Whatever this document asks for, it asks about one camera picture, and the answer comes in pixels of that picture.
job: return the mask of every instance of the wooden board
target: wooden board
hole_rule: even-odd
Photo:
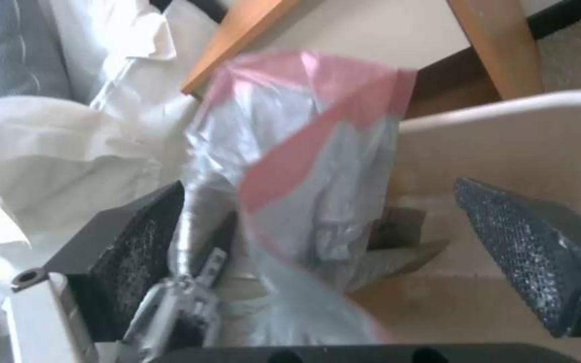
[[[198,89],[224,62],[244,49],[254,38],[286,14],[300,0],[240,0],[228,12],[210,41],[203,57],[192,69],[183,85],[184,94]]]
[[[448,0],[503,99],[544,91],[539,55],[519,0]]]

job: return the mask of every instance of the white wall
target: white wall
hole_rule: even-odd
[[[526,16],[531,16],[537,12],[540,12],[548,7],[555,5],[561,0],[519,0],[521,6],[524,7],[524,12]]]

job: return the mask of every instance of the textured foam surface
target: textured foam surface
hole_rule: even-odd
[[[459,179],[456,199],[512,286],[553,336],[581,336],[581,216]]]
[[[67,276],[94,341],[122,338],[143,296],[168,274],[167,250],[183,201],[176,182],[102,211],[44,266]]]

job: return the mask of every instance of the white fabric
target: white fabric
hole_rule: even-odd
[[[166,17],[141,0],[43,5],[72,80],[82,77],[79,95],[95,101],[0,99],[0,306],[15,274],[41,266],[96,212],[180,177],[197,101],[179,85],[217,27],[186,0],[174,0]],[[99,36],[107,29],[136,46]],[[0,361],[9,352],[0,349]]]
[[[122,119],[135,119],[141,136],[164,158],[183,152],[181,119],[190,119],[198,102],[180,92],[182,82],[200,59],[218,25],[187,0],[174,0],[164,16],[175,40],[171,59],[110,55],[104,68],[119,69],[90,106]]]
[[[148,0],[42,1],[60,37],[78,102],[88,104],[120,71],[103,69],[109,55],[150,59],[176,55],[168,23]]]

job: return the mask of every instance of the plastic bag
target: plastic bag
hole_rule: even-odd
[[[219,289],[224,345],[390,340],[341,292],[381,214],[414,81],[415,72],[309,52],[247,55],[217,72],[187,130],[170,257],[185,273],[207,234],[240,210],[245,243]],[[230,298],[250,288],[246,300]]]

